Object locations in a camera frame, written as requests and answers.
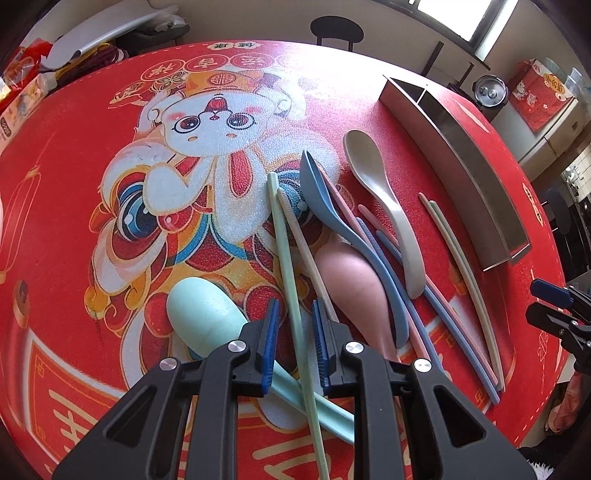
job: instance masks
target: white spoon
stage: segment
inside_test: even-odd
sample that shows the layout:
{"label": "white spoon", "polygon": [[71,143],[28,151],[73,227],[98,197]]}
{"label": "white spoon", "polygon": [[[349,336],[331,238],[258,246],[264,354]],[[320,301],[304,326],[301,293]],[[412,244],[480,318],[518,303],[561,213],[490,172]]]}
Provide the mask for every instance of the white spoon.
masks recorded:
{"label": "white spoon", "polygon": [[378,146],[361,130],[345,133],[343,146],[353,175],[382,205],[392,222],[400,242],[408,296],[416,299],[422,295],[427,284],[423,256],[413,227],[390,187]]}

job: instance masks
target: mint green spoon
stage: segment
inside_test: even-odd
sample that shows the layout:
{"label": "mint green spoon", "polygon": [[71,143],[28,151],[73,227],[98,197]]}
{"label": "mint green spoon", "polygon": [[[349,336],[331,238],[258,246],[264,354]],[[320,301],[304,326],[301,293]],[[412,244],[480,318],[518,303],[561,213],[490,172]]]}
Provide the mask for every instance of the mint green spoon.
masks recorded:
{"label": "mint green spoon", "polygon": [[[202,357],[237,339],[247,322],[218,286],[196,277],[185,278],[170,290],[166,311],[176,334]],[[273,368],[270,391],[306,414],[300,383],[277,362]],[[355,442],[353,414],[317,393],[314,397],[320,425],[352,445]]]}

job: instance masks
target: red tablecloth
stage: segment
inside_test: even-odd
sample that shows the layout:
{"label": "red tablecloth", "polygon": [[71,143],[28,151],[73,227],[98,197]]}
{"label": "red tablecloth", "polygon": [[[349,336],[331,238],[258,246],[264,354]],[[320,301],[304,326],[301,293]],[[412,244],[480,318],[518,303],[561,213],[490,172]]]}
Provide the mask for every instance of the red tablecloth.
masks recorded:
{"label": "red tablecloth", "polygon": [[[417,77],[331,48],[227,41],[125,60],[41,104],[0,157],[0,360],[7,392],[0,413],[43,477],[146,369],[166,355],[190,358],[164,309],[179,279],[198,275],[216,282],[251,319],[262,315],[269,296],[282,299],[268,171],[279,172],[298,200],[298,161],[306,148],[351,206],[363,203],[385,219],[346,165],[342,137],[351,128],[375,139],[428,275],[483,343],[465,286],[417,193],[436,200],[452,224],[499,341],[507,383],[499,406],[490,408],[425,299],[416,301],[417,309],[454,383],[519,443],[563,364],[558,342],[524,317],[533,277],[564,281],[547,219],[484,117],[434,85],[431,91],[503,181],[532,242],[517,265],[482,273],[442,185],[378,102],[383,75]],[[327,229],[306,211],[301,221],[317,249]],[[307,311],[314,291],[305,274],[296,273]],[[278,354],[293,369],[288,330],[285,322]],[[414,357],[409,347],[401,353],[403,361]],[[305,423],[272,399],[242,402],[239,478],[316,478]],[[331,477],[347,478],[352,447],[327,439],[326,450]]]}

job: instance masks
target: blue chopstick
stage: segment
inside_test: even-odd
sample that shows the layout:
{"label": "blue chopstick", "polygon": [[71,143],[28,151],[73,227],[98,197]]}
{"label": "blue chopstick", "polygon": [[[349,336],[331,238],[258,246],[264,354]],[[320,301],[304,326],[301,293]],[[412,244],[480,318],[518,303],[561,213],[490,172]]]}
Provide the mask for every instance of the blue chopstick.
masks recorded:
{"label": "blue chopstick", "polygon": [[[402,265],[402,254],[394,246],[394,244],[388,239],[388,237],[386,237],[379,230],[376,231],[376,236],[384,244],[386,249],[392,254],[392,256],[396,259],[396,261]],[[464,355],[466,355],[466,357],[468,358],[468,361],[470,362],[472,368],[476,372],[476,375],[478,375],[478,378],[480,379],[480,381],[482,382],[482,385],[484,386],[486,392],[488,393],[488,396],[490,397],[491,402],[494,405],[498,405],[499,402],[501,401],[501,399],[499,398],[499,394],[496,391],[496,387],[493,385],[491,379],[486,374],[482,364],[480,363],[480,360],[478,360],[478,358],[476,357],[474,350],[472,350],[472,347],[468,344],[468,342],[466,341],[466,338],[462,335],[461,331],[458,329],[457,325],[452,320],[452,318],[448,314],[447,310],[443,307],[443,305],[441,305],[441,303],[439,302],[438,298],[435,296],[435,294],[433,293],[431,288],[429,286],[427,286],[427,288],[425,288],[425,291],[423,293],[427,297],[427,300],[429,301],[429,303],[431,304],[433,309],[439,315],[439,318],[441,318],[443,323],[447,326],[448,330],[452,333],[453,337],[456,339],[456,342],[458,343],[458,345],[460,346],[460,348],[464,352]]]}
{"label": "blue chopstick", "polygon": [[357,223],[359,224],[359,226],[363,229],[365,235],[367,235],[369,241],[371,242],[372,246],[374,247],[376,254],[378,255],[379,259],[384,264],[384,267],[386,267],[386,270],[388,270],[388,273],[392,277],[392,280],[394,281],[394,285],[396,286],[396,290],[398,292],[398,295],[400,295],[400,297],[402,298],[402,302],[404,303],[404,306],[407,308],[407,310],[410,314],[410,317],[413,320],[413,323],[417,327],[418,334],[421,336],[421,340],[423,340],[423,343],[425,344],[425,348],[427,350],[427,353],[429,354],[429,357],[431,357],[429,360],[441,372],[443,372],[443,365],[441,364],[441,360],[439,360],[439,356],[437,355],[437,351],[435,350],[435,346],[433,345],[433,342],[431,341],[431,337],[429,337],[427,329],[425,328],[425,325],[423,324],[420,317],[418,316],[417,309],[414,307],[413,302],[411,301],[410,297],[408,296],[406,289],[402,285],[402,282],[400,281],[400,279],[396,275],[396,272],[392,268],[392,265],[390,265],[390,263],[386,259],[386,256],[384,255],[383,250],[380,248],[376,239],[374,238],[374,236],[371,234],[371,232],[367,228],[367,225],[365,225],[365,223],[363,222],[363,220],[361,218],[356,217],[355,219],[357,220]]}

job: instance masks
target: cartoon rabbit face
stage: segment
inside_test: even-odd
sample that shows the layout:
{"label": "cartoon rabbit face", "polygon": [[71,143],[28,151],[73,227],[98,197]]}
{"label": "cartoon rabbit face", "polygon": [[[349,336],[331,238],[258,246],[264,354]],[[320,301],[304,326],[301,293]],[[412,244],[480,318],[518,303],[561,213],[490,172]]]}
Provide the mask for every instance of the cartoon rabbit face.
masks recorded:
{"label": "cartoon rabbit face", "polygon": [[169,106],[162,114],[164,138],[191,157],[224,155],[257,141],[275,105],[256,93],[202,93]]}

